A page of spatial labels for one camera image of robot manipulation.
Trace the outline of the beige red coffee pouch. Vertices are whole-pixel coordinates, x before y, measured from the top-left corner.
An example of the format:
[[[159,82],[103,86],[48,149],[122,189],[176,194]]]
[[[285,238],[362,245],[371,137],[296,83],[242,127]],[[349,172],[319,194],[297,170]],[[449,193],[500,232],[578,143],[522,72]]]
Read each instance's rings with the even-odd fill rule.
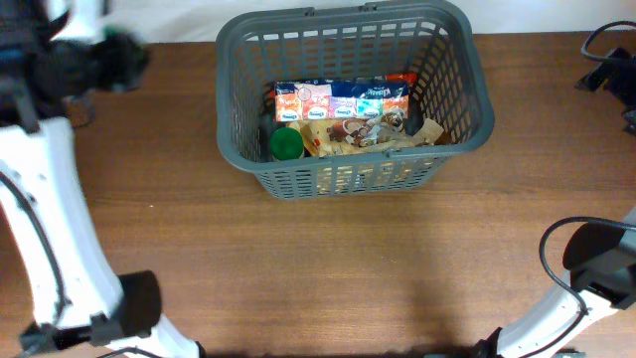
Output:
[[[294,121],[287,127],[300,133],[304,148],[314,157],[381,153],[428,143],[423,134],[408,135],[386,123],[361,119]]]

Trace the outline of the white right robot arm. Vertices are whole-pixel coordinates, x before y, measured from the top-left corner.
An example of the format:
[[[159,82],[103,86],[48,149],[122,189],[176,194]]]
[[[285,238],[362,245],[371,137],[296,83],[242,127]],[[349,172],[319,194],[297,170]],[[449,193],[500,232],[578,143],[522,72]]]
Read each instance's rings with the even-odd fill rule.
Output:
[[[551,234],[570,224],[579,228],[562,255],[563,273],[546,255]],[[539,243],[539,258],[554,282],[522,318],[479,341],[472,357],[556,357],[593,323],[635,304],[635,213],[622,221],[567,217],[550,225]]]

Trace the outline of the beige snack pouch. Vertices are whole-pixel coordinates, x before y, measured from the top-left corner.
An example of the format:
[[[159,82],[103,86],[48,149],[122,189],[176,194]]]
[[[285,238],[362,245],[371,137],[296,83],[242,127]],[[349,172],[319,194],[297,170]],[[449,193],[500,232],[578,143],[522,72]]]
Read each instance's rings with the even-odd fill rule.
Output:
[[[401,114],[390,112],[371,119],[338,120],[326,132],[331,141],[347,143],[355,147],[369,148],[386,144],[405,144],[407,147],[448,145],[450,134],[437,122],[426,119],[422,128],[414,135],[405,133]]]

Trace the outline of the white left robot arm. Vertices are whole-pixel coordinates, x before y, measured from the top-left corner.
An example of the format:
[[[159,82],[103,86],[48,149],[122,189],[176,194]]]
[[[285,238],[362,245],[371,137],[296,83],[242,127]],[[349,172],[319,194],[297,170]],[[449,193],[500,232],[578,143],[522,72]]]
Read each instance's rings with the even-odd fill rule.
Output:
[[[153,272],[113,272],[81,188],[66,101],[94,117],[90,94],[135,90],[149,62],[133,34],[100,24],[103,10],[100,1],[89,15],[70,1],[1,5],[1,209],[34,304],[21,355],[90,344],[110,357],[201,357],[203,346],[164,315]]]

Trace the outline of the green lid jar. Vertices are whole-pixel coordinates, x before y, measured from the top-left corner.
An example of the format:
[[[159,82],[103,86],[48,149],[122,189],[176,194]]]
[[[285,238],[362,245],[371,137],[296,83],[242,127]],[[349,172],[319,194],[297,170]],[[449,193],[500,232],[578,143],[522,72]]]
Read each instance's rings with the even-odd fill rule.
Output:
[[[302,158],[305,150],[301,133],[290,127],[275,130],[269,139],[269,148],[278,161]]]

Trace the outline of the blue carton box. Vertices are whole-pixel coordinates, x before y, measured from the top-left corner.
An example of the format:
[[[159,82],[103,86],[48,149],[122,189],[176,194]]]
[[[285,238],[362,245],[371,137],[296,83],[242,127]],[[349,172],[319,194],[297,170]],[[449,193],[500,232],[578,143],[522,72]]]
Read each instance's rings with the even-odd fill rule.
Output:
[[[408,111],[409,84],[381,80],[278,82],[271,92],[275,120],[370,119]]]

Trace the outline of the orange noodle packet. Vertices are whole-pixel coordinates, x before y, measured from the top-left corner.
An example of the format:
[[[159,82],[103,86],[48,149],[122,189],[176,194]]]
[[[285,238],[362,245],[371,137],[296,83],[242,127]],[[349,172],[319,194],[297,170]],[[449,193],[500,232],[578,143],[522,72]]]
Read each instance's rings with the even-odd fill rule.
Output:
[[[386,75],[385,80],[392,83],[406,83],[409,86],[414,85],[418,80],[418,74],[405,73],[405,74],[391,74]]]

